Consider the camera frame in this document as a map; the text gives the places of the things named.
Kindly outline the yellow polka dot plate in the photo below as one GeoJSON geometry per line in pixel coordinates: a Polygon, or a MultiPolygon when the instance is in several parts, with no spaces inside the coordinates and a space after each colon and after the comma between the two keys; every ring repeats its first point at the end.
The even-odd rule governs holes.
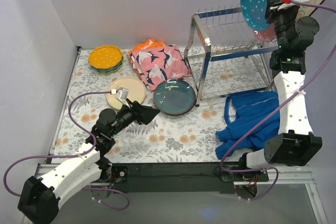
{"type": "Polygon", "coordinates": [[[113,45],[104,45],[94,49],[89,57],[89,64],[96,68],[107,70],[117,66],[123,60],[120,48],[113,45]]]}

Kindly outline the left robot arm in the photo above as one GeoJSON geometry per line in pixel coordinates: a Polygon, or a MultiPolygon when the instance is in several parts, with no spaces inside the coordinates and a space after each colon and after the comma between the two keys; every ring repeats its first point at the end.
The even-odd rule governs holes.
{"type": "Polygon", "coordinates": [[[92,127],[91,135],[69,158],[42,175],[28,178],[18,203],[18,210],[32,223],[51,223],[62,205],[78,191],[96,180],[106,182],[112,164],[105,157],[115,144],[114,136],[135,122],[149,124],[160,110],[129,101],[119,112],[104,109],[92,127]]]}

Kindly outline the blue polka dot plate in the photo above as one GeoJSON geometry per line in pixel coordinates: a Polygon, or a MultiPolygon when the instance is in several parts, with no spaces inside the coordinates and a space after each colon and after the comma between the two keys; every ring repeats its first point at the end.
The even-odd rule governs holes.
{"type": "Polygon", "coordinates": [[[120,69],[120,67],[122,66],[123,64],[123,60],[120,61],[115,67],[112,67],[110,69],[98,69],[98,68],[95,68],[93,66],[91,66],[91,68],[99,73],[109,73],[109,72],[115,72],[117,71],[118,69],[120,69]]]}

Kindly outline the green polka dot plate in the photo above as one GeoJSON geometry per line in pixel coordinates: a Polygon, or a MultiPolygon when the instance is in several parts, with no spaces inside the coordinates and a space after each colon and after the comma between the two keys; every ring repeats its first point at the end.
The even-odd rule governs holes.
{"type": "Polygon", "coordinates": [[[99,70],[97,68],[91,67],[93,70],[95,70],[96,72],[100,73],[100,74],[110,74],[110,73],[114,73],[117,72],[120,68],[122,67],[122,65],[118,65],[115,68],[112,69],[107,69],[107,70],[99,70]]]}

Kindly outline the pink plate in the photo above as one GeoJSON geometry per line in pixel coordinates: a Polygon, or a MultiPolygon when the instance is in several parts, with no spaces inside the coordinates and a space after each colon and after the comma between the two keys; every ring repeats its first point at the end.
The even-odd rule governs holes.
{"type": "Polygon", "coordinates": [[[276,39],[274,23],[270,24],[267,29],[257,31],[253,30],[254,36],[261,42],[271,42],[276,39]]]}

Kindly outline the cream rimmed plate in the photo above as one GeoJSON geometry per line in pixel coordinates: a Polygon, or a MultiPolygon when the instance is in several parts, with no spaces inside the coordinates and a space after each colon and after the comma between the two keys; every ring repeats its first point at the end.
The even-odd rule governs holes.
{"type": "MultiPolygon", "coordinates": [[[[135,77],[124,77],[114,80],[109,86],[109,90],[126,88],[129,90],[128,99],[132,102],[138,101],[142,103],[146,96],[146,87],[141,80],[135,77]]],[[[114,109],[121,109],[122,103],[119,102],[114,95],[107,94],[107,102],[114,109]]]]}

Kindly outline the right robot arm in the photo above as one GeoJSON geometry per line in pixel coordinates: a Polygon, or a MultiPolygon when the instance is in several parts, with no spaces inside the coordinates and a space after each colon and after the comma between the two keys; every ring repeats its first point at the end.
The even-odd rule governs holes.
{"type": "Polygon", "coordinates": [[[322,138],[310,126],[305,102],[305,50],[320,29],[310,17],[297,18],[299,6],[291,0],[267,0],[266,22],[274,24],[278,49],[272,52],[269,66],[278,92],[280,125],[276,136],[258,151],[239,159],[238,176],[251,180],[258,168],[305,166],[322,147],[322,138]]]}

